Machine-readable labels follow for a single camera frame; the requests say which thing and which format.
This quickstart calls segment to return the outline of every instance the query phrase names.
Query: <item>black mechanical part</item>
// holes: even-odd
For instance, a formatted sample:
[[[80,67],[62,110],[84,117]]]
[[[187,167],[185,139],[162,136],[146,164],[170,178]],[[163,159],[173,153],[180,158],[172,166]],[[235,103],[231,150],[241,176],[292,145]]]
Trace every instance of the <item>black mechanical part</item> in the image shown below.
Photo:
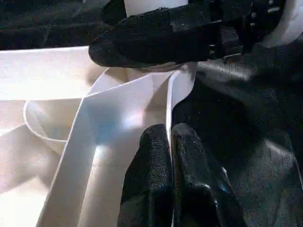
[[[102,66],[145,68],[250,52],[277,26],[283,7],[283,0],[192,0],[120,22],[121,17],[111,19],[114,27],[91,44],[89,54]]]

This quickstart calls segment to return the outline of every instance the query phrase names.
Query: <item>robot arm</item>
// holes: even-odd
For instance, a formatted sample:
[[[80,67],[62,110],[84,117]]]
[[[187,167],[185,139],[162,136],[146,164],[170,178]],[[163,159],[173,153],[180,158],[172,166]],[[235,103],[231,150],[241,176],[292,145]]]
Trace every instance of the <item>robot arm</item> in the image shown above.
[[[94,62],[108,67],[206,61],[250,52],[255,43],[265,47],[290,43],[303,31],[302,21],[300,0],[196,0],[116,24],[112,18],[112,30],[92,43],[89,54]]]

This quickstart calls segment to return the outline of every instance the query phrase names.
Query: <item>white material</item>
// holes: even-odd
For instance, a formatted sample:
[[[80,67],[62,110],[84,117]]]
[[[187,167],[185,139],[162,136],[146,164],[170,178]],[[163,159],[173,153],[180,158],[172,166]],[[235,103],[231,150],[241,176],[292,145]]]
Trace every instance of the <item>white material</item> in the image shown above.
[[[59,155],[62,153],[81,99],[27,101],[24,121],[29,130]]]
[[[160,7],[174,8],[188,4],[188,0],[124,0],[126,15],[141,14]]]
[[[90,59],[87,46],[0,51],[0,98],[82,98],[105,69]]]
[[[303,0],[286,0],[278,26],[261,42],[264,47],[291,43],[303,32]]]
[[[0,100],[0,136],[22,125],[23,100]]]
[[[126,69],[109,68],[91,87],[89,95],[126,82]],[[61,155],[80,102],[79,98],[27,101],[24,105],[24,122],[32,133]]]
[[[170,131],[171,109],[191,91],[195,67],[150,73],[83,99],[38,227],[116,226],[139,138],[156,123]]]
[[[26,125],[0,137],[0,226],[34,227],[59,156]]]

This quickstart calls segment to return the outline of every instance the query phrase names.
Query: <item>black fabric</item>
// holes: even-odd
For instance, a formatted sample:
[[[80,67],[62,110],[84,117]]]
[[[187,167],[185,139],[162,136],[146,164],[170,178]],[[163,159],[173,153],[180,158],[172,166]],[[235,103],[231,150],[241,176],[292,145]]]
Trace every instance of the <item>black fabric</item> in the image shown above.
[[[118,227],[170,227],[173,180],[165,125],[145,130],[124,180]]]
[[[245,227],[225,171],[186,124],[172,129],[175,226]]]
[[[107,0],[2,0],[0,50],[89,45],[111,26]]]
[[[96,64],[126,68],[205,61],[211,39],[208,6],[192,3],[128,17],[101,33],[89,55]]]
[[[185,122],[192,127],[227,170],[250,227],[303,225],[295,156],[302,151],[294,150],[297,143],[292,133],[300,127],[294,122],[301,118],[298,106],[302,102],[288,93],[284,104],[288,100],[297,104],[281,108],[282,94],[274,85],[226,84],[197,77],[191,94],[173,110],[173,125]]]

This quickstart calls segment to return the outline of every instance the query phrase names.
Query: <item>white cylinder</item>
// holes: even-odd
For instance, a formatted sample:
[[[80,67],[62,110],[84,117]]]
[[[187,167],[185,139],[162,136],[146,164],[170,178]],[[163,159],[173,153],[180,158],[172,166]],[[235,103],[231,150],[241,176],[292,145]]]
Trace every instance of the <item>white cylinder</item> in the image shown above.
[[[188,0],[124,0],[126,15],[137,15],[161,7],[174,8],[188,4]]]

